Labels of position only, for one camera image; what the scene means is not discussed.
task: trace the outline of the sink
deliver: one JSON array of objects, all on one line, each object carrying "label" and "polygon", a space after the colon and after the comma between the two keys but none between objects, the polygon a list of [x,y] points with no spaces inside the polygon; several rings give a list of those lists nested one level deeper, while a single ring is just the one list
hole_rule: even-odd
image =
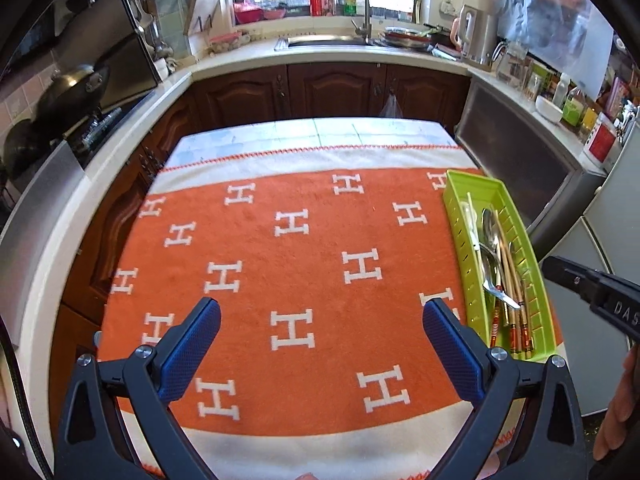
[{"label": "sink", "polygon": [[367,46],[369,43],[361,36],[332,36],[318,34],[316,36],[299,36],[296,38],[280,38],[275,50],[285,50],[296,46]]}]

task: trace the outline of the white bowl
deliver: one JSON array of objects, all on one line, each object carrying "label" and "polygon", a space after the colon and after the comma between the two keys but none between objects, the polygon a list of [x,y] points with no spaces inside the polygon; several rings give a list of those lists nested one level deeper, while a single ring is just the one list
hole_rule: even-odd
[{"label": "white bowl", "polygon": [[542,95],[536,98],[536,110],[547,121],[552,123],[559,123],[560,119],[562,119],[562,110],[548,99],[543,98]]}]

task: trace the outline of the green tray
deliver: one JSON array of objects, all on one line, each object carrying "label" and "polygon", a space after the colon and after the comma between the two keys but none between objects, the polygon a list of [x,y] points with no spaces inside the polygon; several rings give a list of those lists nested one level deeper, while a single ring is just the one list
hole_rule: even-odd
[{"label": "green tray", "polygon": [[[478,219],[482,218],[483,209],[493,208],[498,213],[507,240],[513,242],[513,247],[516,249],[514,263],[520,275],[523,276],[529,306],[529,330],[534,341],[534,351],[530,360],[546,361],[549,356],[556,353],[557,347],[551,310],[536,255],[513,200],[500,180],[449,170],[447,171],[447,189],[442,198],[456,245],[465,295],[467,323],[478,332],[487,345],[490,343],[495,301],[493,297],[485,296],[482,289],[478,261],[474,256],[471,238],[462,216],[460,201],[466,202],[468,192],[471,193]],[[508,339],[508,330],[501,327],[497,345],[508,348]]]}]

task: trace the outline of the human hand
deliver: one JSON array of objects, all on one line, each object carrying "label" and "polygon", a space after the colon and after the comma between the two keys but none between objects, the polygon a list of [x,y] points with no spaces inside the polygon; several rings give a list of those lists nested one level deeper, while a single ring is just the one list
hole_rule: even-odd
[{"label": "human hand", "polygon": [[638,358],[638,346],[634,346],[627,354],[623,367],[620,384],[616,389],[609,409],[604,417],[600,431],[596,436],[593,446],[593,458],[596,461],[602,460],[611,450],[622,446],[626,438],[626,421],[633,413],[638,401],[638,396],[634,392],[633,379],[634,368]]}]

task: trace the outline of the blue gripper pad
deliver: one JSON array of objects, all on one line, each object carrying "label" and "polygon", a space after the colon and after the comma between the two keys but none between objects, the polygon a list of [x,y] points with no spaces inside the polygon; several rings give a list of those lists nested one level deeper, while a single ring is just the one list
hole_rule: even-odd
[{"label": "blue gripper pad", "polygon": [[440,298],[424,305],[422,326],[460,399],[474,407],[480,404],[484,399],[482,367],[463,340],[462,325]]},{"label": "blue gripper pad", "polygon": [[220,306],[202,298],[178,326],[156,345],[159,365],[158,397],[164,404],[180,399],[220,330]]}]

